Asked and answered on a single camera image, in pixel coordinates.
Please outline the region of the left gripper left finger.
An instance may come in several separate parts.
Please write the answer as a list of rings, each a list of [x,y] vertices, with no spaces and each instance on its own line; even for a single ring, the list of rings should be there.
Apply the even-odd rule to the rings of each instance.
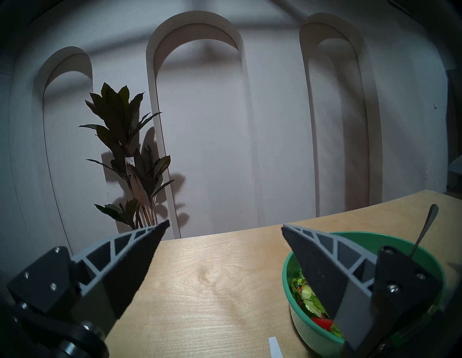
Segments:
[[[71,256],[57,246],[6,285],[17,304],[62,322],[90,322],[105,335],[131,304],[170,222],[105,238]]]

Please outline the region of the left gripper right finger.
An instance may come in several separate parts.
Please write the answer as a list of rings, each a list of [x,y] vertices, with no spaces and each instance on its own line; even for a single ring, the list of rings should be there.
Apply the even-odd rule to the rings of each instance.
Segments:
[[[322,357],[398,357],[439,308],[443,271],[423,248],[370,232],[281,231],[292,320]]]

